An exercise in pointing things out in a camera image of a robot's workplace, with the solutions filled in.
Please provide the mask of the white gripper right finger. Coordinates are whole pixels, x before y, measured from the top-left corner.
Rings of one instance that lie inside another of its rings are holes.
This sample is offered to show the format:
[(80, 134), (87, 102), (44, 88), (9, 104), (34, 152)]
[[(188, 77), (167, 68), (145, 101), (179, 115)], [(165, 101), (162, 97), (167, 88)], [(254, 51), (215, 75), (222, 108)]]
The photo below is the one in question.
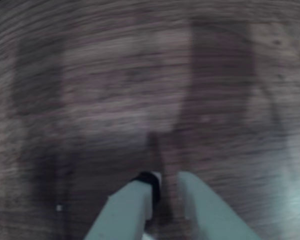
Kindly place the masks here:
[(195, 240), (259, 240), (260, 237), (205, 182), (188, 171), (178, 173), (178, 193)]

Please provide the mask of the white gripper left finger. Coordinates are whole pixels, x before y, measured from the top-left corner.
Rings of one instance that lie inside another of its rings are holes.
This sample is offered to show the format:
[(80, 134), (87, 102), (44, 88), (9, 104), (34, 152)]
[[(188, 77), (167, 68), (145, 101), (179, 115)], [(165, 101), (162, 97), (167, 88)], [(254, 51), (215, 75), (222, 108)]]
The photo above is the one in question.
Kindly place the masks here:
[(162, 174), (143, 171), (110, 195), (86, 240), (141, 240), (161, 200)]

